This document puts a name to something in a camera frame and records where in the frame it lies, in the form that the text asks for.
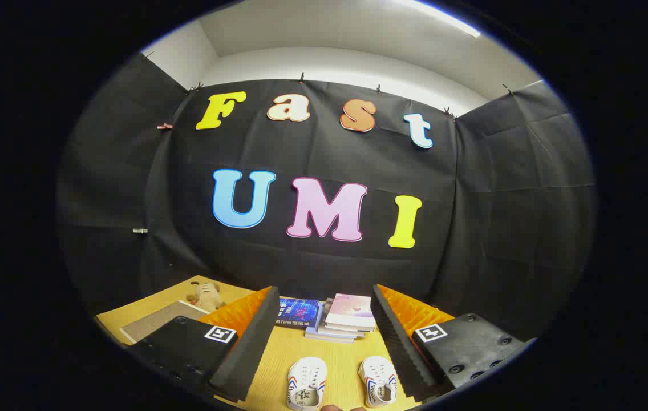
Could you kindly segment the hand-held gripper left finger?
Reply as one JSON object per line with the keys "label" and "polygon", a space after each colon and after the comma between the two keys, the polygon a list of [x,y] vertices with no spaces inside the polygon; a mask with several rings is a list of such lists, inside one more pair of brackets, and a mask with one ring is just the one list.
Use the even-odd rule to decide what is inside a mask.
{"label": "hand-held gripper left finger", "polygon": [[246,400],[277,319],[279,289],[269,286],[212,314],[178,315],[129,346],[134,359],[201,398]]}

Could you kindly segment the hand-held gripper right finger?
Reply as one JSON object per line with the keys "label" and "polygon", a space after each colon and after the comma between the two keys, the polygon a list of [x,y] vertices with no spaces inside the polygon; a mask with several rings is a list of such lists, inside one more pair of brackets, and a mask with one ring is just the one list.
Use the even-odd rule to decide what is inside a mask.
{"label": "hand-held gripper right finger", "polygon": [[485,317],[452,316],[381,284],[372,312],[405,396],[426,403],[467,389],[530,348]]}

